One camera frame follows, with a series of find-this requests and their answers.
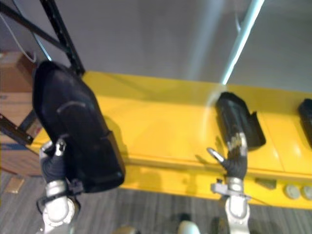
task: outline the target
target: black object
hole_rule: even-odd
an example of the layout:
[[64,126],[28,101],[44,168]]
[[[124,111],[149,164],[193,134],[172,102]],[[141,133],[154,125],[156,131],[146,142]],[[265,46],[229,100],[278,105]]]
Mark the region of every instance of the black object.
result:
[[45,61],[34,77],[33,107],[55,145],[67,144],[66,177],[82,182],[86,193],[124,181],[125,168],[91,89],[70,69]]
[[78,53],[74,47],[74,44],[67,32],[65,24],[60,16],[59,10],[54,0],[40,0],[45,13],[62,45],[65,45],[68,49],[66,55],[72,65],[72,69],[79,76],[83,75],[84,68],[78,56]]
[[243,132],[249,150],[266,143],[256,112],[250,114],[246,103],[238,96],[228,92],[222,93],[216,103],[216,108],[225,142],[231,142],[231,138],[237,132]]
[[33,142],[33,138],[31,137],[31,135],[27,134],[23,129],[16,126],[1,113],[0,113],[0,131],[8,135],[21,145],[27,144],[30,145]]
[[303,129],[306,133],[310,146],[312,147],[312,100],[304,99],[298,110]]

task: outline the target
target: floor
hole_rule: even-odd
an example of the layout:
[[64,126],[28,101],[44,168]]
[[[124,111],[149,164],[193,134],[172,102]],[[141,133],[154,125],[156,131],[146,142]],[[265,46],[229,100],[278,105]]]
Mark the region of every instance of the floor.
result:
[[[11,174],[1,173],[1,234],[35,234],[42,226],[35,202],[42,178],[27,178],[17,195],[4,192]],[[219,215],[216,201],[151,192],[114,189],[78,197],[82,209],[76,234],[109,234],[131,225],[142,234],[175,234],[181,214],[190,214],[202,234],[212,234]],[[308,234],[312,211],[251,206],[250,229],[257,234]]]

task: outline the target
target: yellow surface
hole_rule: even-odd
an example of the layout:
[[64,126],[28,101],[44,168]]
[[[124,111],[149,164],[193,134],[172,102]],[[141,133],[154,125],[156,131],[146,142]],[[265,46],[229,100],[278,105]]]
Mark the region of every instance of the yellow surface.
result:
[[[184,175],[196,172],[198,187],[194,195],[210,197],[207,195],[209,176],[203,177],[201,173],[206,174],[207,170],[223,173],[206,148],[213,147],[226,155],[216,121],[215,101],[227,90],[244,99],[251,112],[258,112],[267,140],[264,146],[249,152],[248,176],[300,184],[312,181],[312,149],[297,113],[299,104],[304,98],[312,98],[312,93],[98,72],[85,73],[83,80],[95,93],[128,167],[164,171],[159,174],[168,172],[168,181],[184,170],[187,170]],[[38,151],[47,140],[47,134],[42,131],[31,148]],[[128,170],[128,176],[135,175]],[[146,183],[153,184],[156,177],[147,175],[151,179],[146,179]],[[162,186],[154,189],[148,184],[125,183],[124,186],[188,195],[178,185],[165,185],[165,177],[162,181]]]
[[[216,178],[223,179],[222,174],[199,172],[197,170],[174,170],[146,166],[128,165],[127,176],[121,186],[128,189],[139,189],[153,192],[163,192],[175,195],[187,195],[208,199],[219,199],[220,195],[210,191],[210,184]],[[293,200],[284,194],[286,181],[278,181],[275,190],[269,190],[256,184],[250,177],[245,179],[245,193],[250,195],[251,204],[278,206],[288,208],[312,209],[312,201],[303,196]],[[302,186],[312,186],[312,183],[292,183],[298,189]]]

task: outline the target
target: robotic hand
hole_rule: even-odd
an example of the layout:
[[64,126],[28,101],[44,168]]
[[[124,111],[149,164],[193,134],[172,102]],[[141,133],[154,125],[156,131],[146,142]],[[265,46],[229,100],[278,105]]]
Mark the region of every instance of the robotic hand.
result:
[[41,171],[47,185],[46,196],[37,201],[39,211],[44,206],[41,212],[44,230],[38,234],[68,234],[74,231],[80,205],[77,200],[69,197],[70,191],[65,179],[65,150],[66,143],[63,139],[59,139],[55,146],[49,141],[40,149]]
[[247,141],[243,132],[236,133],[228,142],[228,158],[224,158],[217,151],[208,148],[207,151],[226,170],[226,184],[218,181],[211,185],[213,193],[221,194],[221,220],[218,233],[249,234],[248,220],[250,207],[249,196],[244,194],[243,180],[247,172]]

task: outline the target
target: metal bracket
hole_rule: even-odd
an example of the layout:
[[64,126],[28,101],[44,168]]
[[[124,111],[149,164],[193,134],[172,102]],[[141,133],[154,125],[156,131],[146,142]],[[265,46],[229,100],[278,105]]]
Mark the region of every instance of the metal bracket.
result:
[[60,16],[58,7],[54,0],[40,0],[43,9],[62,45],[65,45],[69,50],[66,55],[72,65],[73,70],[79,76],[83,75],[84,68],[74,47],[74,44],[68,34],[65,24]]
[[234,190],[230,190],[227,184],[221,183],[211,184],[210,189],[213,193],[217,193],[223,196],[240,196],[246,198],[247,200],[251,199],[251,196],[249,195]]
[[0,113],[0,131],[11,137],[13,140],[21,145],[30,145],[33,142],[31,135],[20,129],[4,115]]
[[54,46],[56,46],[58,49],[68,52],[68,48],[61,43],[59,43],[57,40],[55,40],[53,37],[51,37],[49,34],[44,32],[42,29],[34,25],[32,22],[12,10],[10,7],[5,5],[4,3],[0,2],[0,12],[4,13],[6,16],[10,17],[11,19],[15,20],[17,23],[23,25],[27,29],[29,29],[31,32],[37,34],[38,36],[42,37],[43,39],[47,40]]

